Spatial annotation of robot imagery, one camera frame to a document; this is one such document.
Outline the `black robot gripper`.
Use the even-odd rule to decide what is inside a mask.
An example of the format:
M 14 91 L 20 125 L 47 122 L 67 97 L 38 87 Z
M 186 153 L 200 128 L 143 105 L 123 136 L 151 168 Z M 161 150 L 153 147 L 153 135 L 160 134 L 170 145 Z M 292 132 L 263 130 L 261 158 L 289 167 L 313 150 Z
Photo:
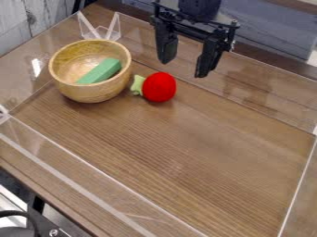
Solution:
M 204 41 L 197 58 L 196 78 L 208 77 L 216 69 L 222 50 L 234 46 L 240 22 L 221 12 L 222 0 L 154 0 L 151 24 L 155 28 L 158 60 L 168 64 L 176 59 L 178 34 Z

